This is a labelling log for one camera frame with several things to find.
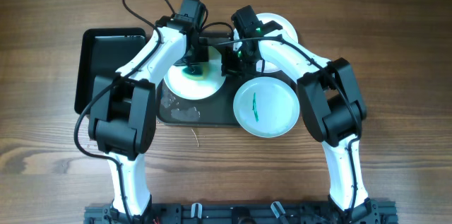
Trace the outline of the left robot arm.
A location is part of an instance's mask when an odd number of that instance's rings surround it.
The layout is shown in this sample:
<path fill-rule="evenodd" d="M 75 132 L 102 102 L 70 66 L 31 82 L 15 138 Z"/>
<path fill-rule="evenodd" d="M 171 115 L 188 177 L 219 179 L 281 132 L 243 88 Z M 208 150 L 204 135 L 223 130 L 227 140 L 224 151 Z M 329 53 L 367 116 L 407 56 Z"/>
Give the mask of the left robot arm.
<path fill-rule="evenodd" d="M 155 135 L 156 88 L 198 40 L 208 12 L 199 0 L 183 0 L 179 12 L 153 23 L 151 39 L 112 75 L 97 76 L 83 110 L 88 135 L 97 141 L 96 158 L 106 160 L 114 184 L 109 220 L 145 223 L 152 196 L 145 180 L 144 154 Z"/>

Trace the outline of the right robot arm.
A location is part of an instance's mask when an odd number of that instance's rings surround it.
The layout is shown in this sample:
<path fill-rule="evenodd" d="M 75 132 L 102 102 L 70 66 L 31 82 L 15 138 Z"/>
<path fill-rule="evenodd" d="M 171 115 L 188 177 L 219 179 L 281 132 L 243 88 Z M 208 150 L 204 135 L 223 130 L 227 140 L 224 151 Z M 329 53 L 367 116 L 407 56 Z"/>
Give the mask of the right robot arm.
<path fill-rule="evenodd" d="M 224 72 L 255 74 L 259 61 L 274 64 L 297 86 L 298 108 L 311 137 L 321 143 L 330 175 L 329 197 L 342 214 L 368 198 L 362 182 L 359 142 L 367 108 L 351 64 L 303 47 L 277 20 L 262 21 L 251 6 L 231 17 L 234 26 Z"/>

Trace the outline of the white plate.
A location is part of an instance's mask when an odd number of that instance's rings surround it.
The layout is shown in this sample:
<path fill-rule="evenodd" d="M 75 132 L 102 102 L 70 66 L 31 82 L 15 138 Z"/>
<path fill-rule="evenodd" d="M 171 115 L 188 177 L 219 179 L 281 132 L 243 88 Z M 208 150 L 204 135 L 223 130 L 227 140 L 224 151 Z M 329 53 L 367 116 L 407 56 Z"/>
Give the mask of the white plate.
<path fill-rule="evenodd" d="M 273 138 L 287 133 L 299 118 L 297 95 L 283 81 L 258 77 L 236 92 L 233 111 L 239 125 L 254 136 Z"/>
<path fill-rule="evenodd" d="M 278 14 L 275 14 L 275 13 L 258 13 L 258 14 L 256 14 L 256 16 L 263 24 L 266 24 L 272 20 L 275 21 L 276 23 L 278 23 L 279 25 L 282 26 L 283 30 L 285 30 L 287 32 L 289 37 L 291 37 L 295 42 L 299 42 L 297 31 L 295 30 L 294 26 L 284 17 L 282 17 Z M 234 29 L 233 40 L 238 40 L 238 39 L 239 39 L 239 33 L 238 33 L 237 29 Z M 241 42 L 236 42 L 233 44 L 232 49 L 233 49 L 233 51 L 238 51 L 241 46 L 242 46 Z M 263 65 L 262 60 L 257 62 L 256 70 L 258 72 L 261 71 L 262 65 Z M 265 66 L 264 66 L 264 70 L 263 70 L 264 73 L 275 73 L 279 70 L 280 69 L 275 64 L 272 64 L 269 61 L 265 62 Z"/>
<path fill-rule="evenodd" d="M 209 61 L 190 66 L 171 66 L 164 77 L 167 87 L 177 96 L 187 100 L 201 100 L 216 93 L 225 82 L 221 73 L 221 54 L 214 47 L 208 48 Z M 182 69 L 202 66 L 205 72 L 203 80 L 194 81 L 182 75 Z"/>

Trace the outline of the green yellow sponge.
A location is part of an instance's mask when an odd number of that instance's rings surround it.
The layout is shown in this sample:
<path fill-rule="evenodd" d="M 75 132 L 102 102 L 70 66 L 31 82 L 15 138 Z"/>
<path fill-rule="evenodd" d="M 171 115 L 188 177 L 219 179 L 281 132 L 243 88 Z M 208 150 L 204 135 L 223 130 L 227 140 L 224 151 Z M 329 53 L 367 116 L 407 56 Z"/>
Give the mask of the green yellow sponge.
<path fill-rule="evenodd" d="M 185 67 L 182 69 L 182 75 L 194 81 L 203 80 L 205 78 L 205 72 L 202 66 Z"/>

